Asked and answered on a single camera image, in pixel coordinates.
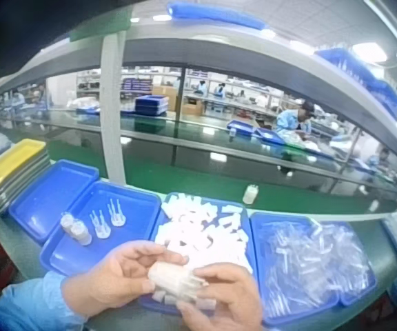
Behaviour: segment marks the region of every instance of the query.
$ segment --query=person's right hand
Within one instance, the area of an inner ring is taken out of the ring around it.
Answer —
[[[255,280],[249,272],[232,263],[217,263],[195,269],[197,277],[210,284],[197,297],[216,299],[215,314],[209,318],[192,304],[177,302],[185,324],[191,331],[259,331],[261,301]]]

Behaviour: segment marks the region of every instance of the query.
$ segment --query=person's left hand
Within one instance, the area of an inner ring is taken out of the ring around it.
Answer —
[[[66,280],[62,285],[65,302],[86,317],[126,305],[154,291],[147,272],[155,261],[184,265],[187,257],[150,241],[124,243],[86,274]]]

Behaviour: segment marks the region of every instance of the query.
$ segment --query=white wall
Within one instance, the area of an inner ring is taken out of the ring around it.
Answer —
[[[54,107],[65,107],[76,96],[77,72],[47,78],[47,88]]]

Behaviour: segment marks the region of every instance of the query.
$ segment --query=hand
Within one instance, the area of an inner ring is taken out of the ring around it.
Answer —
[[[195,269],[194,274],[210,284],[197,297],[216,299],[212,318],[190,303],[179,301],[185,324],[192,331],[258,331],[261,330],[261,301],[255,280],[245,268],[231,263],[217,263]]]
[[[154,291],[147,273],[155,261],[183,265],[187,258],[150,241],[124,243],[89,272],[63,282],[63,298],[74,312],[86,317],[126,305]]]

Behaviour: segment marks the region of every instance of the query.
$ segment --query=ceiling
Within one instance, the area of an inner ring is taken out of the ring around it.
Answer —
[[[397,40],[363,0],[189,0],[252,14],[280,36],[314,47],[374,41],[387,53],[389,76],[397,83]],[[136,4],[141,19],[166,12],[169,0]]]

